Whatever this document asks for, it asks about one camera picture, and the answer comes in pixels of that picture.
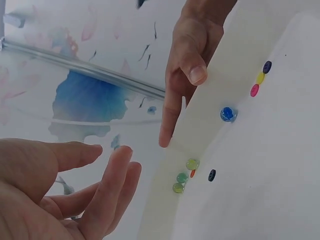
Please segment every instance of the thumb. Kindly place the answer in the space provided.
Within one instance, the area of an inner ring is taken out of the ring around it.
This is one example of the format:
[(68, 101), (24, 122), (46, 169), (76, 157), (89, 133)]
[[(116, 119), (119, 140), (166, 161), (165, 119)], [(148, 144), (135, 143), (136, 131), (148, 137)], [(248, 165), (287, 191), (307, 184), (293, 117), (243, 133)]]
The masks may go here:
[(207, 77), (207, 66), (191, 36), (180, 38), (176, 44), (176, 56), (179, 66), (192, 85), (203, 84)]

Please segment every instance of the green marble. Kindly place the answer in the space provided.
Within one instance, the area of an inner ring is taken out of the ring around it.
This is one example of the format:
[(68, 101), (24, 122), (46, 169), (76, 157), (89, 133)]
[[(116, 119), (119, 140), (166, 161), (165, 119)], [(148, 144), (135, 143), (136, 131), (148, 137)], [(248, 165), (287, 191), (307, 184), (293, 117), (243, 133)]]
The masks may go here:
[(181, 183), (176, 182), (175, 184), (173, 184), (172, 190), (176, 194), (182, 194), (185, 190), (185, 187)]
[(176, 181), (180, 184), (185, 184), (188, 181), (188, 175), (184, 172), (180, 172), (178, 176), (176, 176)]
[(188, 170), (192, 171), (192, 170), (197, 170), (198, 167), (199, 167), (199, 164), (200, 164), (200, 161), (199, 160), (196, 160), (196, 159), (193, 159), (193, 158), (190, 158), (185, 166)]

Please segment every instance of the orange bead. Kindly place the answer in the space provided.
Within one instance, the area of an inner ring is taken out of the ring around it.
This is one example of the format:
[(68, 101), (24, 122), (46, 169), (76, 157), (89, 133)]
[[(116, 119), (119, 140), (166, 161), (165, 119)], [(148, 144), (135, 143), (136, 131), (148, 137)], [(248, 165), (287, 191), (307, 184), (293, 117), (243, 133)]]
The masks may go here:
[(190, 173), (190, 178), (193, 178), (195, 173), (196, 173), (196, 170), (192, 170), (191, 173)]

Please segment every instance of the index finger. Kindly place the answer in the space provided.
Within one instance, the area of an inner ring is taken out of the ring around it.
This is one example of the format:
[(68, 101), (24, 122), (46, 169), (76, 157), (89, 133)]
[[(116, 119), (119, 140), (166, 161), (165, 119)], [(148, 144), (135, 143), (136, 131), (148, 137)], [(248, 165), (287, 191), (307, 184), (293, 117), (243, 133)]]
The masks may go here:
[(180, 93), (175, 92), (170, 87), (166, 87), (159, 135), (159, 145), (162, 148), (168, 147), (175, 131), (177, 120), (181, 112), (182, 97), (183, 96)]

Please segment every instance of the glass marble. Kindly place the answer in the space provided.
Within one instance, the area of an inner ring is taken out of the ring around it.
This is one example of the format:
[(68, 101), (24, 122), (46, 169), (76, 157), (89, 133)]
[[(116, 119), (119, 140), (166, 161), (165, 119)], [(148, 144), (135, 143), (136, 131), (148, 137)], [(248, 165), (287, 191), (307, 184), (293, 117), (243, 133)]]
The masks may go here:
[(185, 190), (185, 187), (181, 183), (176, 182), (175, 184), (173, 184), (172, 190), (176, 194), (182, 194), (184, 192), (184, 190)]
[(264, 66), (263, 66), (263, 73), (264, 74), (268, 74), (271, 70), (271, 67), (272, 67), (272, 62), (271, 61), (267, 61)]
[(226, 123), (233, 123), (238, 116), (238, 110), (231, 107), (224, 107), (220, 112), (221, 119)]
[(185, 174), (184, 172), (181, 172), (178, 174), (178, 176), (176, 177), (176, 181), (180, 184), (185, 184), (188, 181), (188, 175)]
[(197, 170), (199, 165), (200, 161), (193, 158), (190, 158), (185, 164), (186, 168), (190, 171)]
[(260, 72), (259, 75), (256, 77), (255, 83), (258, 85), (261, 85), (264, 82), (265, 78), (266, 78), (266, 74), (264, 74), (263, 72)]

